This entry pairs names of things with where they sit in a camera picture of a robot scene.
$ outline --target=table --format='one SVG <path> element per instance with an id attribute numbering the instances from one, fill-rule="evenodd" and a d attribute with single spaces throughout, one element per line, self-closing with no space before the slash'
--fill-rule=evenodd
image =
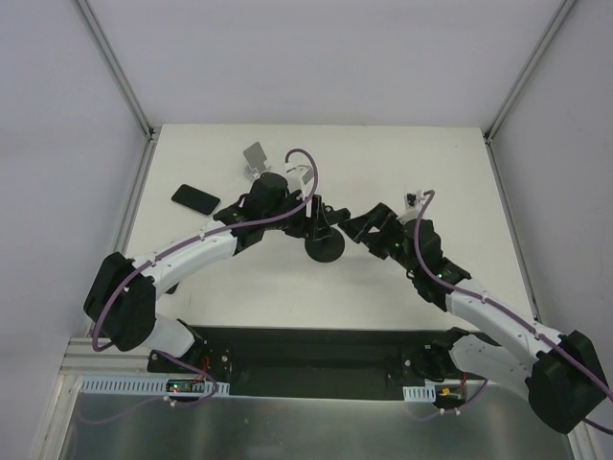
<path id="1" fill-rule="evenodd" d="M 164 125 L 127 254 L 180 239 L 207 218 L 170 201 L 183 183 L 219 196 L 248 192 L 242 152 L 261 142 L 275 171 L 285 153 L 308 150 L 318 193 L 358 216 L 379 201 L 399 214 L 405 192 L 435 189 L 428 210 L 450 260 L 492 295 L 532 316 L 482 133 L 403 126 Z M 312 261 L 300 240 L 268 232 L 235 258 L 209 266 L 164 295 L 158 311 L 196 325 L 366 330 L 474 330 L 425 303 L 394 261 L 346 239 L 343 257 Z"/>

